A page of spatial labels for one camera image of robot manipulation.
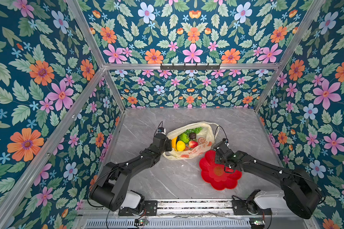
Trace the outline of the yellow fake lemon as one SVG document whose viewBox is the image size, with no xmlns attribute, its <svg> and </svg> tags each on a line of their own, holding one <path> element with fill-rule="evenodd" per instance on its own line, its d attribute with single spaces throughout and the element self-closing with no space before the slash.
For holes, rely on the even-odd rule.
<svg viewBox="0 0 344 229">
<path fill-rule="evenodd" d="M 177 150 L 178 152 L 184 151 L 185 148 L 186 148 L 186 144 L 185 144 L 183 141 L 179 140 L 179 141 L 176 143 L 176 150 Z"/>
</svg>

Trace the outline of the red flower-shaped plate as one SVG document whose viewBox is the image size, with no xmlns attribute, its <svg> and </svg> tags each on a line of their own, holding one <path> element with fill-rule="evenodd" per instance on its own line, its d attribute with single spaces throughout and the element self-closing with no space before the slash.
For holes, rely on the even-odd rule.
<svg viewBox="0 0 344 229">
<path fill-rule="evenodd" d="M 202 179 L 218 191 L 235 189 L 238 181 L 242 178 L 242 172 L 230 168 L 227 169 L 224 165 L 217 164 L 215 159 L 216 152 L 210 150 L 200 160 L 199 167 Z"/>
</svg>

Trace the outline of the light green fake fruit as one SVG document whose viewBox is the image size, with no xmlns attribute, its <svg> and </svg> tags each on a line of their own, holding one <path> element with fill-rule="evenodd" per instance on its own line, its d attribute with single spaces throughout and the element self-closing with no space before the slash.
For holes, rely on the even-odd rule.
<svg viewBox="0 0 344 229">
<path fill-rule="evenodd" d="M 185 144 L 188 144 L 189 141 L 190 141 L 190 137 L 189 137 L 189 134 L 187 133 L 182 133 L 179 135 L 179 140 L 184 142 Z"/>
</svg>

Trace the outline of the yellow printed plastic bag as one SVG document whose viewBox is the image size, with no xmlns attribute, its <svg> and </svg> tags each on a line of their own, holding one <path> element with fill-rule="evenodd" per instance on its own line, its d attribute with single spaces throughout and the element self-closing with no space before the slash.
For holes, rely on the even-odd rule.
<svg viewBox="0 0 344 229">
<path fill-rule="evenodd" d="M 172 142 L 172 150 L 163 153 L 169 160 L 185 160 L 195 158 L 209 151 L 217 133 L 213 133 L 216 123 L 198 122 L 180 127 L 167 134 Z"/>
</svg>

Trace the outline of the dark brown fake fruit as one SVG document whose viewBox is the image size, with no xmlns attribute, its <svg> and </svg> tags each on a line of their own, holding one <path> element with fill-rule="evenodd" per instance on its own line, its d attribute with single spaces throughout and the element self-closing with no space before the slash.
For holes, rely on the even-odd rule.
<svg viewBox="0 0 344 229">
<path fill-rule="evenodd" d="M 192 133 L 189 134 L 190 140 L 196 140 L 196 137 L 197 137 L 197 134 L 194 133 L 194 132 L 192 132 Z"/>
</svg>

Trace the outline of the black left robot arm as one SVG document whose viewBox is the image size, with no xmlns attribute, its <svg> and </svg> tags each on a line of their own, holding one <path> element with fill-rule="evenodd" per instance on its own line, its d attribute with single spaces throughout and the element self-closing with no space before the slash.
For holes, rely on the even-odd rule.
<svg viewBox="0 0 344 229">
<path fill-rule="evenodd" d="M 110 211 L 129 208 L 141 213 L 145 197 L 129 191 L 130 181 L 135 175 L 156 165 L 161 155 L 171 150 L 171 140 L 165 134 L 157 133 L 151 145 L 137 157 L 127 162 L 106 164 L 90 188 L 89 198 Z"/>
</svg>

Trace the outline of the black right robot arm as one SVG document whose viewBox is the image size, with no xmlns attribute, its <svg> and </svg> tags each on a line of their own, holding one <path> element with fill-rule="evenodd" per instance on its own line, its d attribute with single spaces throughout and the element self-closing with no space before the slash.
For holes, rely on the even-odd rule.
<svg viewBox="0 0 344 229">
<path fill-rule="evenodd" d="M 260 177 L 284 191 L 286 205 L 295 215 L 310 219 L 325 194 L 303 169 L 287 169 L 258 160 L 243 151 L 232 151 L 224 138 L 213 147 L 215 162 L 224 168 Z"/>
</svg>

